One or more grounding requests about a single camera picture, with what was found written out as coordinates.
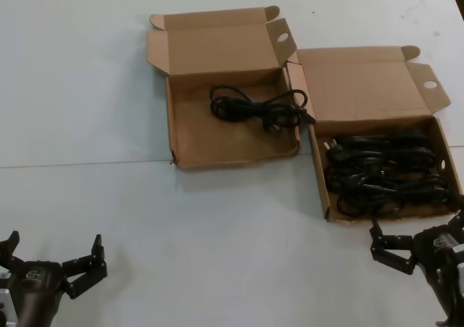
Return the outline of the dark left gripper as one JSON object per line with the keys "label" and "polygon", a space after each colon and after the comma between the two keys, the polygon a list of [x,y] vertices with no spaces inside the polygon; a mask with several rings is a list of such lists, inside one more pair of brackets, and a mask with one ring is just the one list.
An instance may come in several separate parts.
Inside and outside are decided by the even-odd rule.
{"label": "dark left gripper", "polygon": [[64,292],[76,299],[107,277],[101,234],[96,235],[90,255],[62,264],[22,263],[14,256],[19,242],[19,232],[13,231],[0,243],[0,266],[9,270],[1,274],[2,326],[48,327]]}

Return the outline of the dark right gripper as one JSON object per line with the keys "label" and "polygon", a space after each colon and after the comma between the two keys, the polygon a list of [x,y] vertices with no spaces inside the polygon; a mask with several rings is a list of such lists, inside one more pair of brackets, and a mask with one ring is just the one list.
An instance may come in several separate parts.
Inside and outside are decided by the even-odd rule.
{"label": "dark right gripper", "polygon": [[[436,298],[447,314],[438,326],[463,325],[463,210],[447,225],[426,229],[414,236],[385,235],[376,220],[372,221],[370,253],[376,262],[413,273],[418,265]],[[408,258],[394,251],[410,253]]]}

